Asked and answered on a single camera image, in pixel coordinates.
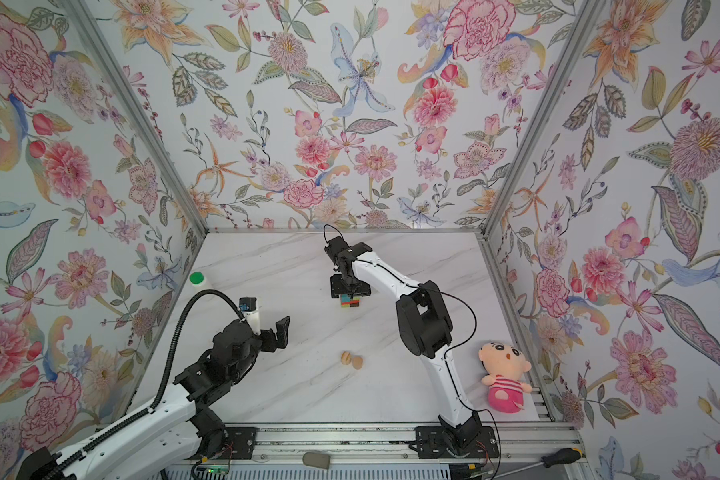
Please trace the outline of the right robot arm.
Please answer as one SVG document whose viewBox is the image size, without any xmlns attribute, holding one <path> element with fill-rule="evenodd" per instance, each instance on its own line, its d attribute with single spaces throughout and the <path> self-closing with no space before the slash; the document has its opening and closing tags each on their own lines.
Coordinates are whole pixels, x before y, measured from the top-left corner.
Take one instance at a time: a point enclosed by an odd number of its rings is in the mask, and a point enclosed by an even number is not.
<svg viewBox="0 0 720 480">
<path fill-rule="evenodd" d="M 367 297 L 374 290 L 395 301 L 399 337 L 422 360 L 438 404 L 438 440 L 463 455 L 482 431 L 479 413 L 464 396 L 453 351 L 453 321 L 445 300 L 454 296 L 432 281 L 409 278 L 385 262 L 364 242 L 349 244 L 342 235 L 325 240 L 324 251 L 335 274 L 331 296 Z"/>
</svg>

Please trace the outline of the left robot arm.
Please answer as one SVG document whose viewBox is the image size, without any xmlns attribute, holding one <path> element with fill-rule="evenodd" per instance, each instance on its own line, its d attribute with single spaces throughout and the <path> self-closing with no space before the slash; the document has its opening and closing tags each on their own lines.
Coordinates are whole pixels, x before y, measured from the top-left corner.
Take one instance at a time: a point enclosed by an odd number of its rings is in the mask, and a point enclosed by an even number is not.
<svg viewBox="0 0 720 480">
<path fill-rule="evenodd" d="M 233 321 L 150 404 L 70 447 L 30 454 L 17 477 L 135 479 L 184 458 L 221 451 L 228 435 L 212 405 L 245 378 L 260 353 L 287 347 L 290 318 L 275 326 L 256 335 L 247 321 Z"/>
</svg>

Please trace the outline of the white bottle green cap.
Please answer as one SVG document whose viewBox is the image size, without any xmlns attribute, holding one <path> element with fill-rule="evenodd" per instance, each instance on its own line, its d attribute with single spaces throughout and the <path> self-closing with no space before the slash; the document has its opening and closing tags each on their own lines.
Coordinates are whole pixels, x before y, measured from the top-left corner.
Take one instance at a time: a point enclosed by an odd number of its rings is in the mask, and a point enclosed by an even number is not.
<svg viewBox="0 0 720 480">
<path fill-rule="evenodd" d="M 205 289 L 208 286 L 207 277 L 200 271 L 192 272 L 189 277 L 189 281 L 190 284 L 198 290 Z"/>
</svg>

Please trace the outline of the grey oval object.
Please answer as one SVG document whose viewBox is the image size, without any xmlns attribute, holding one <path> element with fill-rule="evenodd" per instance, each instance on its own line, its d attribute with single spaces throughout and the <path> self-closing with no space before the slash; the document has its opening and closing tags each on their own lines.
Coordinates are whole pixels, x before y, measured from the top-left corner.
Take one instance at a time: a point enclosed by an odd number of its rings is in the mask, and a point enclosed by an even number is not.
<svg viewBox="0 0 720 480">
<path fill-rule="evenodd" d="M 302 463 L 305 467 L 328 470 L 331 464 L 331 456 L 327 453 L 308 451 L 303 454 Z"/>
</svg>

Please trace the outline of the pink plush doll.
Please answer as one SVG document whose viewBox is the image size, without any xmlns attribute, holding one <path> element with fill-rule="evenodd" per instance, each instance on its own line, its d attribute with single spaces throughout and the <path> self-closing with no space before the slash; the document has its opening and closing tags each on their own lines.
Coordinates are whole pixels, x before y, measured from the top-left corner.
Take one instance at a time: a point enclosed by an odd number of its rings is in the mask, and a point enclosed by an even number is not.
<svg viewBox="0 0 720 480">
<path fill-rule="evenodd" d="M 515 346 L 487 343 L 478 352 L 486 374 L 481 383 L 488 387 L 488 405 L 496 412 L 516 414 L 525 409 L 525 395 L 532 387 L 524 381 L 531 363 Z"/>
</svg>

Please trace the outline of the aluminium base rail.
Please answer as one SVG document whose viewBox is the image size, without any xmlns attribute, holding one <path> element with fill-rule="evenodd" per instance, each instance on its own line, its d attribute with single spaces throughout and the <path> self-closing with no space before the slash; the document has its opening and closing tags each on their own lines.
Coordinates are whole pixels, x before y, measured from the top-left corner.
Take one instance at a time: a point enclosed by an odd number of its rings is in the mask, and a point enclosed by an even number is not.
<svg viewBox="0 0 720 480">
<path fill-rule="evenodd" d="M 476 439 L 447 444 L 436 424 L 415 423 L 263 423 L 216 425 L 200 432 L 192 423 L 131 433 L 98 433 L 72 447 L 64 459 L 91 478 L 122 467 L 128 473 L 160 470 L 201 458 L 238 462 L 300 462 L 308 453 L 326 454 L 334 463 L 533 463 L 565 448 L 580 449 L 579 434 L 554 422 L 486 423 Z"/>
</svg>

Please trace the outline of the black handled screwdriver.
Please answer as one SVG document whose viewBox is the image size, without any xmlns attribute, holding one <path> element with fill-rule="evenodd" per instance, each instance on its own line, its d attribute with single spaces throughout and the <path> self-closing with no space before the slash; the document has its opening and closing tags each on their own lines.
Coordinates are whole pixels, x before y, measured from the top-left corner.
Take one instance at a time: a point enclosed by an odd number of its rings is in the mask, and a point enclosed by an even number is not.
<svg viewBox="0 0 720 480">
<path fill-rule="evenodd" d="M 540 461 L 535 462 L 533 464 L 520 467 L 514 470 L 510 470 L 504 473 L 499 474 L 493 474 L 491 476 L 492 479 L 498 479 L 503 477 L 508 477 L 511 475 L 519 474 L 526 472 L 528 470 L 532 470 L 535 468 L 545 468 L 549 469 L 554 466 L 559 465 L 569 465 L 578 462 L 584 457 L 583 452 L 580 449 L 576 448 L 563 448 L 558 450 L 557 452 L 553 454 L 549 454 L 546 456 L 543 456 Z"/>
</svg>

